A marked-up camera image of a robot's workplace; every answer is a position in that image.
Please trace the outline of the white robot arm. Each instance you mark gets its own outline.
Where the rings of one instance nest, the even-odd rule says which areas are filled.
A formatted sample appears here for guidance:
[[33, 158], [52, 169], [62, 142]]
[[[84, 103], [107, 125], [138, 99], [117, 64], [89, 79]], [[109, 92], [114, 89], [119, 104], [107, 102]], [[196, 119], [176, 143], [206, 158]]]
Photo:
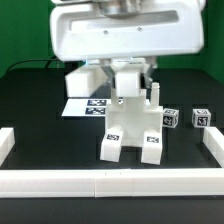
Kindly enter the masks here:
[[89, 96], [104, 82], [120, 96], [150, 87], [156, 58], [204, 45], [205, 0], [52, 0], [55, 55], [85, 65], [65, 76], [68, 95]]

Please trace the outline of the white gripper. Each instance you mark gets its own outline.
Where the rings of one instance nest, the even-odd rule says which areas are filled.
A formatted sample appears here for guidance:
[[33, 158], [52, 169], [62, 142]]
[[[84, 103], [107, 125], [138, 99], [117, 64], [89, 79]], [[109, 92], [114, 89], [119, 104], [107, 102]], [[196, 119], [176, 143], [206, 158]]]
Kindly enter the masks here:
[[193, 54], [204, 45], [202, 1], [57, 1], [50, 15], [54, 54], [62, 61], [102, 59], [115, 87], [110, 59], [146, 57], [141, 86], [158, 67], [149, 56]]

